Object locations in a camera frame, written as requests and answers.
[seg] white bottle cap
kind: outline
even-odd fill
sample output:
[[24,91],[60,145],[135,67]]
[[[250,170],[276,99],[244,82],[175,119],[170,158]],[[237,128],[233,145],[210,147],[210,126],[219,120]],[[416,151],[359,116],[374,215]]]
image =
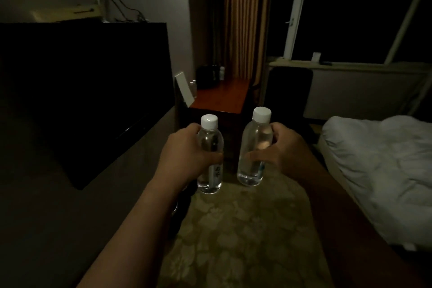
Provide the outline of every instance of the white bottle cap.
[[252,120],[258,123],[270,123],[271,110],[267,107],[255,107]]
[[204,130],[217,129],[217,116],[213,114],[206,114],[201,117],[201,127]]

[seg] mattress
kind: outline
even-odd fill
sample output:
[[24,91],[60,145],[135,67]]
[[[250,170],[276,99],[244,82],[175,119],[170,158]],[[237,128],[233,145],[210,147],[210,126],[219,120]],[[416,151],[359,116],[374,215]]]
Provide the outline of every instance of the mattress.
[[432,247],[432,124],[334,116],[319,147],[332,176],[388,243]]

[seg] wooden desk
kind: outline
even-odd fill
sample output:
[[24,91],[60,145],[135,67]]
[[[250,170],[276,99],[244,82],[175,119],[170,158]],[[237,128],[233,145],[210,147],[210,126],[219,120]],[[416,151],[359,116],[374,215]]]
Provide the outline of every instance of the wooden desk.
[[197,91],[191,108],[241,114],[249,89],[249,80],[220,81],[217,87]]
[[181,126],[191,122],[200,123],[201,116],[214,114],[219,120],[219,131],[224,137],[225,169],[235,173],[240,156],[241,135],[252,117],[252,109],[245,107],[249,80],[230,79],[221,81],[211,89],[197,91],[197,98],[190,108],[181,114]]

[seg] water bottle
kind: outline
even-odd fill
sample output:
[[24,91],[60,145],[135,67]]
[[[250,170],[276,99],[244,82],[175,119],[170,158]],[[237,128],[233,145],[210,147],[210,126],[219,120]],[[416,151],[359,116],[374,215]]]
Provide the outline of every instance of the water bottle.
[[245,186],[253,187],[263,179],[264,162],[251,161],[245,158],[250,151],[265,149],[273,141],[273,130],[270,126],[271,111],[266,107],[256,107],[241,138],[240,159],[238,160],[237,178]]
[[[217,129],[217,116],[207,114],[201,117],[198,143],[205,151],[223,153],[223,137]],[[198,190],[205,194],[217,193],[222,185],[222,164],[211,165],[198,177]]]

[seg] hand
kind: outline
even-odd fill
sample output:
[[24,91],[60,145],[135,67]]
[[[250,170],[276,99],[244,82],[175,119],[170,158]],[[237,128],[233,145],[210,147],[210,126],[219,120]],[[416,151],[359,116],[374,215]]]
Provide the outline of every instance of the hand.
[[223,162],[223,154],[201,149],[197,140],[200,128],[197,123],[191,123],[187,128],[170,134],[155,173],[155,178],[162,185],[174,187],[180,192],[207,167]]
[[272,163],[295,180],[307,179],[324,170],[298,133],[278,122],[271,123],[271,127],[276,143],[267,149],[251,151],[246,157]]

